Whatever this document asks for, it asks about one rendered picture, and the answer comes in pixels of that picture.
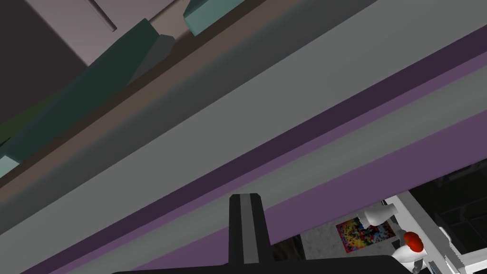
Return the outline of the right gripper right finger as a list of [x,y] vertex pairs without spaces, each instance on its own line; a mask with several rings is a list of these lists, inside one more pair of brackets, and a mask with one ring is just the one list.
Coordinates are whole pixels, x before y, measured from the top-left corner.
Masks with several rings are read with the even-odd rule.
[[243,195],[243,262],[245,264],[273,261],[264,210],[260,195]]

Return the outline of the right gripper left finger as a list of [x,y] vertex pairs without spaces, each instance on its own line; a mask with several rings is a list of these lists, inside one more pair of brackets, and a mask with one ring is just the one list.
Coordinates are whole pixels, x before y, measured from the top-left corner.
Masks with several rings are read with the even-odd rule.
[[242,236],[242,205],[241,201],[247,194],[234,194],[229,199],[229,249],[228,264],[243,265],[243,236]]

